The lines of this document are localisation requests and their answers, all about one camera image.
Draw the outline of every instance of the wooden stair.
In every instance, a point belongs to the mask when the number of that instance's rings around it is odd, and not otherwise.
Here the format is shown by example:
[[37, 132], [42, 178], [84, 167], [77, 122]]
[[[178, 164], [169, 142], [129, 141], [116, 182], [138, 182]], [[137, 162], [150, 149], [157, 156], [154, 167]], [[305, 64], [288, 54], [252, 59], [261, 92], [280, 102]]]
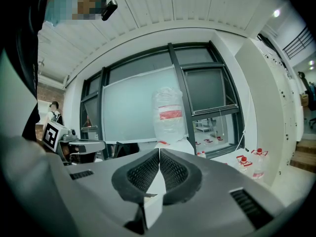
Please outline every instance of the wooden stair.
[[301, 140], [296, 145], [296, 151], [291, 159], [290, 165], [316, 173], [316, 141]]

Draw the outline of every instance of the blue face mask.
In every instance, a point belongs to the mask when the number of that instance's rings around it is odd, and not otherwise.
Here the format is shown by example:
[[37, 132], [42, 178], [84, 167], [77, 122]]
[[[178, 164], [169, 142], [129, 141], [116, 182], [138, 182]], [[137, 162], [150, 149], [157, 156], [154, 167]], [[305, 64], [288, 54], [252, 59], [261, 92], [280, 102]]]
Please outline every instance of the blue face mask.
[[95, 8], [90, 9], [90, 14], [78, 14], [78, 0], [50, 0], [46, 7], [45, 20], [53, 26], [61, 22], [68, 22], [73, 19], [73, 14], [81, 19], [96, 19], [101, 13], [101, 2], [95, 3]]

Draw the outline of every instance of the dark gray window frame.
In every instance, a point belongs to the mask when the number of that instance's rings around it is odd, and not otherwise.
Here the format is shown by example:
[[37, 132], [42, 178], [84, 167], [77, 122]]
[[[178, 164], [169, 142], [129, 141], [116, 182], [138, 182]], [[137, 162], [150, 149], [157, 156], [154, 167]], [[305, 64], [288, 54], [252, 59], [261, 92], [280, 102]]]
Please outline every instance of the dark gray window frame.
[[[175, 49], [177, 48], [194, 48], [194, 47], [203, 47], [206, 48], [209, 52], [209, 54], [211, 55], [212, 59], [214, 60], [214, 62], [210, 62], [210, 63], [195, 63], [195, 64], [184, 64], [182, 66], [180, 66], [177, 56], [176, 56], [176, 52]], [[186, 123], [187, 123], [187, 128], [188, 128], [188, 140], [191, 143], [191, 145], [193, 146], [194, 150], [195, 150], [195, 154], [196, 154], [196, 145], [195, 145], [195, 135], [194, 135], [194, 128], [192, 126], [192, 122], [194, 120], [198, 120], [198, 119], [206, 119], [206, 118], [213, 118], [213, 117], [218, 117], [219, 115], [219, 109], [221, 109], [221, 115], [228, 115], [228, 114], [232, 114], [233, 116], [233, 124], [234, 124], [234, 140], [236, 142], [236, 145], [231, 145], [230, 147], [218, 150], [216, 152], [212, 152], [210, 155], [207, 155], [208, 158], [213, 158], [213, 157], [217, 157], [220, 155], [224, 155], [227, 153], [230, 153], [232, 151], [234, 151], [236, 149], [236, 146], [242, 136], [242, 131], [243, 131], [243, 127], [244, 127], [244, 120], [243, 120], [243, 115], [242, 115], [242, 109], [241, 109], [241, 105], [240, 105], [240, 99], [237, 93], [237, 89], [235, 86], [234, 81], [232, 80], [232, 76], [229, 72], [229, 70], [227, 69], [227, 66], [223, 60], [223, 58], [221, 57], [221, 55], [219, 54], [218, 50], [215, 48], [215, 46], [211, 43], [211, 42], [204, 42], [204, 43], [180, 43], [180, 44], [171, 44], [169, 43], [167, 46], [161, 46], [161, 47], [157, 47], [157, 48], [152, 48], [140, 53], [137, 53], [135, 55], [131, 55], [129, 57], [126, 57], [118, 62], [113, 63], [112, 65], [108, 66], [108, 67], [103, 67], [102, 70], [98, 73], [96, 73], [95, 75], [93, 75], [92, 77], [90, 77], [89, 79], [84, 81], [83, 84], [83, 89], [82, 89], [82, 95], [81, 95], [81, 105], [80, 105], [80, 126], [82, 124], [82, 115], [81, 115], [81, 110], [82, 110], [82, 104], [93, 98], [93, 97], [97, 97], [97, 116], [98, 116], [98, 125], [94, 126], [94, 127], [89, 127], [89, 128], [81, 128], [81, 137], [82, 138], [87, 138], [87, 131], [96, 131], [98, 133], [98, 137], [100, 140], [104, 140], [103, 135], [102, 135], [102, 124], [101, 124], [101, 117], [102, 117], [102, 90], [103, 90], [103, 86], [107, 86], [109, 85], [109, 80], [110, 80], [110, 76], [111, 76], [111, 70], [114, 70], [115, 68], [122, 66], [130, 61], [133, 60], [137, 60], [137, 59], [142, 59], [148, 55], [153, 55], [154, 53], [159, 53], [159, 52], [164, 52], [164, 51], [168, 51], [171, 61], [175, 67], [175, 72], [176, 72], [176, 76], [179, 82], [179, 86], [180, 86], [180, 90], [183, 92], [183, 106], [184, 106], [184, 113], [186, 116]], [[214, 108], [213, 110], [209, 110], [207, 112], [200, 112], [198, 114], [193, 114], [192, 115], [192, 110], [191, 110], [191, 105], [190, 105], [190, 100], [189, 100], [189, 92], [187, 91], [187, 87], [186, 87], [186, 83], [185, 83], [185, 76], [184, 76], [184, 71], [186, 69], [194, 69], [196, 67], [201, 68], [222, 68], [223, 71], [226, 73], [226, 77], [228, 78], [231, 87], [233, 89], [233, 93], [235, 96], [235, 100], [236, 100], [236, 104], [232, 105], [232, 106], [225, 106], [225, 107], [219, 107], [219, 108]], [[99, 88], [98, 91], [95, 91], [91, 94], [87, 94], [89, 91], [89, 85], [90, 82], [94, 79], [96, 79], [98, 76], [101, 77], [100, 79], [100, 83], [99, 83]], [[244, 147], [244, 138], [239, 146], [240, 148]], [[111, 156], [111, 148], [110, 147], [106, 147], [105, 150], [103, 150], [103, 158], [107, 159]]]

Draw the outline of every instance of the white ceiling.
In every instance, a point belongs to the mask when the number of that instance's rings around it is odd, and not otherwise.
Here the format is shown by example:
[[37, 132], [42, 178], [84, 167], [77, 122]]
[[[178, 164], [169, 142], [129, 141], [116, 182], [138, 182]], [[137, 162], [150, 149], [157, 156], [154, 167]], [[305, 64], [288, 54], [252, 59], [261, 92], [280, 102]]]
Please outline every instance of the white ceiling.
[[111, 46], [114, 45], [113, 43], [117, 45], [127, 41], [131, 33], [140, 29], [144, 32], [139, 33], [141, 36], [158, 31], [160, 26], [165, 30], [190, 25], [248, 36], [256, 30], [257, 22], [254, 20], [260, 21], [265, 15], [268, 15], [268, 19], [273, 12], [271, 8], [273, 2], [268, 0], [117, 0], [117, 2], [118, 9], [106, 22], [100, 19], [78, 25], [60, 24], [56, 27], [45, 22], [39, 32], [39, 61], [44, 59], [44, 67], [39, 67], [39, 73], [58, 82], [65, 82], [68, 76], [73, 78], [84, 69], [91, 62], [92, 57], [113, 48]]
[[307, 57], [305, 60], [301, 61], [299, 64], [293, 67], [293, 69], [296, 72], [308, 72], [310, 71], [309, 68], [311, 67], [311, 65], [309, 65], [310, 61], [314, 61], [313, 71], [316, 72], [316, 52], [310, 55], [309, 57]]

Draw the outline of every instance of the black metal railing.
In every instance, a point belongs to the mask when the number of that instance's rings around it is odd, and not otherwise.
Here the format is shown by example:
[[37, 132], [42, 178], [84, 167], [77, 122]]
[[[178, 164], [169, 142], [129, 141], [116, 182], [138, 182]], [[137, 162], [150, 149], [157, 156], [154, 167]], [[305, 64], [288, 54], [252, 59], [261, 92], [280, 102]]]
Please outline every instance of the black metal railing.
[[300, 51], [305, 49], [314, 40], [307, 26], [299, 33], [299, 35], [287, 45], [283, 51], [289, 59], [292, 59]]

